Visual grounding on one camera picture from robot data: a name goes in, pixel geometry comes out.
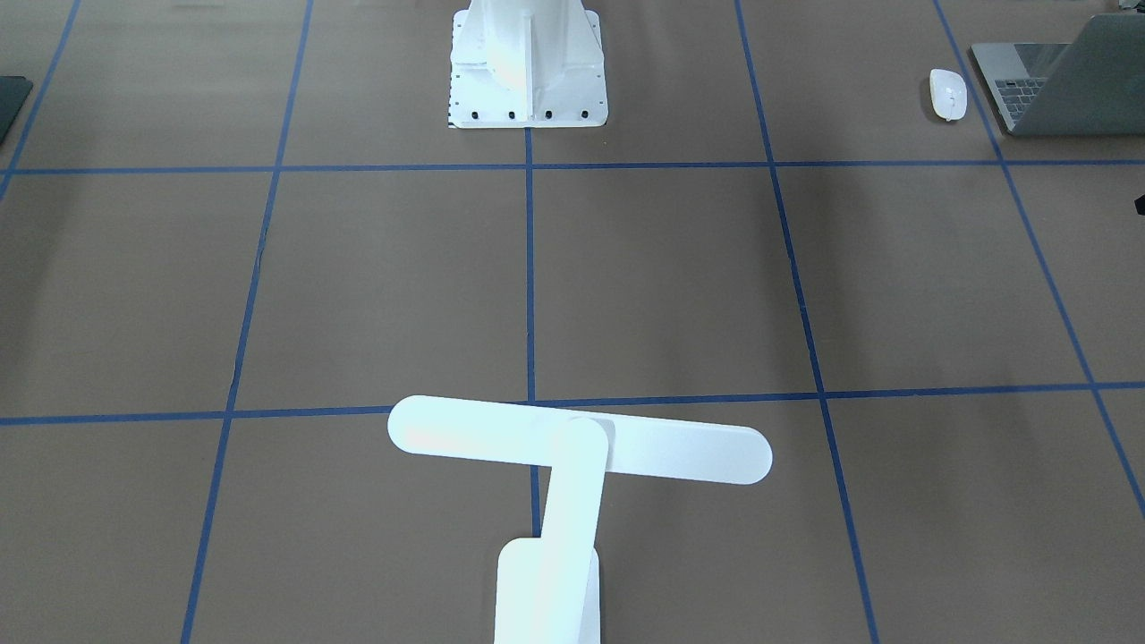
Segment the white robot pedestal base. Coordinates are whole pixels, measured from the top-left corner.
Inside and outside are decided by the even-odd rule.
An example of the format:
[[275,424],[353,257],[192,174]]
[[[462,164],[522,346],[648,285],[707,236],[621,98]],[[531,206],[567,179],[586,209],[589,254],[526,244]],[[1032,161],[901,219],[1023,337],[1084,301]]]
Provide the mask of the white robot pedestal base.
[[471,1],[455,11],[447,125],[606,125],[605,37],[581,1]]

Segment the black mouse pad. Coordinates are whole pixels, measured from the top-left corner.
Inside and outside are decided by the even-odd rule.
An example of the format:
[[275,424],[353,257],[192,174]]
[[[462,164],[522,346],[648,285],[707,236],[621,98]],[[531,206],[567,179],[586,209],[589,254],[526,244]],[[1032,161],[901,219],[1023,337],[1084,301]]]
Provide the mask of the black mouse pad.
[[24,76],[1,76],[0,95],[0,141],[7,139],[9,131],[17,121],[26,99],[33,91],[34,83]]

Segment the white computer mouse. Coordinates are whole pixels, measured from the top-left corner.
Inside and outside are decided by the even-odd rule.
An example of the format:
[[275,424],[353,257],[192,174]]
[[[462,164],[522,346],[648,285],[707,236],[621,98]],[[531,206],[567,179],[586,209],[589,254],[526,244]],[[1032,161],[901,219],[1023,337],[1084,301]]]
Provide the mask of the white computer mouse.
[[961,121],[968,111],[968,86],[964,78],[947,69],[929,71],[929,103],[941,121]]

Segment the grey laptop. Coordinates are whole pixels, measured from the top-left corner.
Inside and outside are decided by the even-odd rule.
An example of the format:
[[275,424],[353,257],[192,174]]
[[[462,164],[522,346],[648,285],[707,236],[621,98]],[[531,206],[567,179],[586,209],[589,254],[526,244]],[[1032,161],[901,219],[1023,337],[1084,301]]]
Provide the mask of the grey laptop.
[[1144,17],[1096,13],[1076,40],[978,42],[971,57],[1013,136],[1120,136],[1144,131]]

